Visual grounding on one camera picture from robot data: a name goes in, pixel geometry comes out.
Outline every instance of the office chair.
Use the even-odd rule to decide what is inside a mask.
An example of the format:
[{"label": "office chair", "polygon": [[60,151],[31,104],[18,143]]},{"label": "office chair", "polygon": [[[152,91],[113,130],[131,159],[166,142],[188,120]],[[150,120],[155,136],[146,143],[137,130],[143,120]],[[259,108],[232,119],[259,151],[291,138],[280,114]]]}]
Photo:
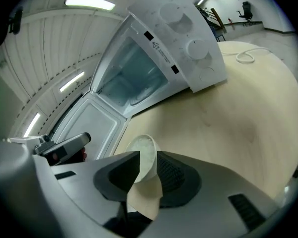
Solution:
[{"label": "office chair", "polygon": [[244,15],[240,14],[240,10],[237,10],[239,13],[240,18],[245,18],[247,20],[247,23],[251,25],[250,19],[253,17],[253,14],[250,11],[250,3],[248,1],[243,2],[243,10],[244,10]]}]

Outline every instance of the ceiling light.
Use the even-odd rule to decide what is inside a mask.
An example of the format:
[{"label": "ceiling light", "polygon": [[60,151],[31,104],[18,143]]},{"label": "ceiling light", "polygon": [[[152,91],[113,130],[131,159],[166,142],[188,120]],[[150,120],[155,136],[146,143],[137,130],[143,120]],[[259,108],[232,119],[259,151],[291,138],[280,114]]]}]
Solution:
[{"label": "ceiling light", "polygon": [[82,77],[84,75],[84,71],[77,75],[75,78],[71,79],[69,82],[67,82],[64,86],[62,86],[60,88],[60,92],[63,92],[70,84],[74,83],[77,79],[79,79],[80,77]]},{"label": "ceiling light", "polygon": [[34,124],[36,123],[36,121],[38,120],[38,118],[40,117],[41,115],[39,113],[36,113],[34,119],[32,120],[32,122],[30,123],[30,126],[28,127],[28,129],[26,130],[25,134],[24,134],[24,137],[27,137],[30,132],[31,132],[31,129],[33,128]]},{"label": "ceiling light", "polygon": [[203,1],[204,1],[204,0],[200,0],[200,1],[198,2],[198,5],[200,5]]},{"label": "ceiling light", "polygon": [[65,4],[71,6],[96,7],[105,10],[112,10],[115,7],[115,4],[105,0],[65,0]]}]

